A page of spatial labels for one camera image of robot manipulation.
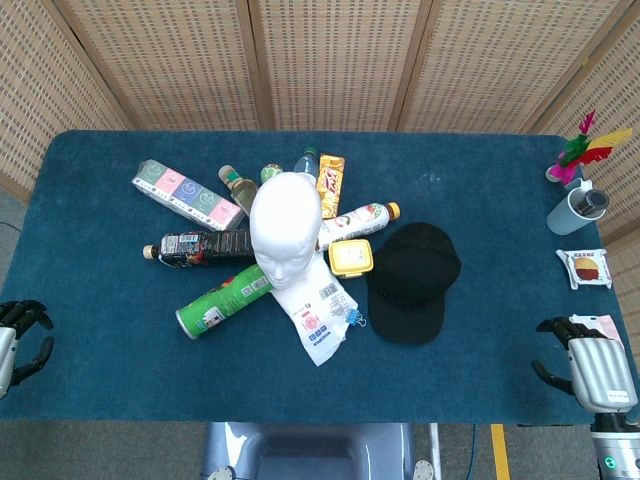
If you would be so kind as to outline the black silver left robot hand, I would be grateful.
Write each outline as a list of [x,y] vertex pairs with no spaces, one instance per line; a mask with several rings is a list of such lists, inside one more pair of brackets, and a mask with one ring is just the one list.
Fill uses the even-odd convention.
[[23,366],[15,366],[15,358],[21,337],[35,324],[46,330],[53,322],[46,313],[47,307],[36,300],[7,301],[1,304],[1,398],[11,387],[19,385],[44,368],[54,348],[54,337],[47,336],[36,357]]

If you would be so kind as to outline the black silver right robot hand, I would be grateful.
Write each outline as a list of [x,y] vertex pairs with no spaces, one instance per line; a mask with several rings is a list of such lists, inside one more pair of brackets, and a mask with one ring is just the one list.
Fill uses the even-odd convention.
[[622,414],[638,405],[625,347],[610,316],[554,317],[540,322],[536,331],[558,339],[571,371],[571,377],[564,379],[532,362],[545,384],[575,397],[592,414]]

